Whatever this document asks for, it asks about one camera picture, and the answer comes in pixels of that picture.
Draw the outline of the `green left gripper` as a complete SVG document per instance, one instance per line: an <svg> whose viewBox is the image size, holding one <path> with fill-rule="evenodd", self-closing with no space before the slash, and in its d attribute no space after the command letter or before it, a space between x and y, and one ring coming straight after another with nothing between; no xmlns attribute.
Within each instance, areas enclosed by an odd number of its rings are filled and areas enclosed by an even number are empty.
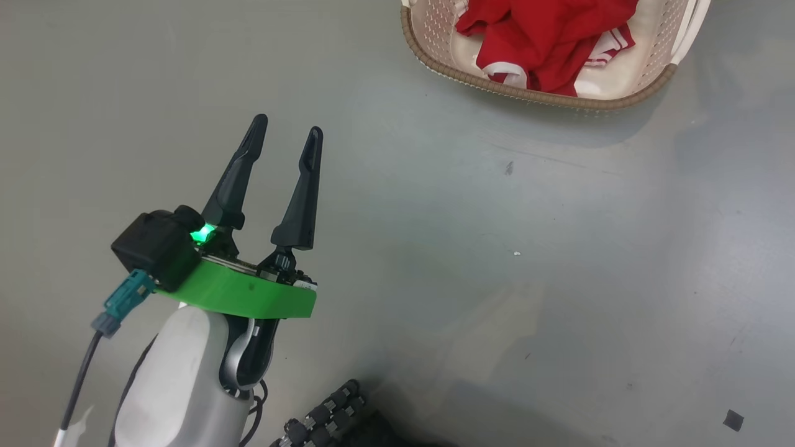
<svg viewBox="0 0 795 447"><path fill-rule="evenodd" d="M201 245L222 230L240 231L246 222L242 206L253 165L261 156L269 119L256 114L215 189L202 218ZM320 192L323 131L313 127L298 162L299 178L281 223L273 229L276 247L273 266L293 269L293 251L314 248L316 212ZM316 303L317 284L306 275L289 284L275 282L267 273L257 275L255 265L246 261L203 256L190 272L181 267L159 267L154 271L157 294L176 302L228 316L250 319L309 318Z"/></svg>

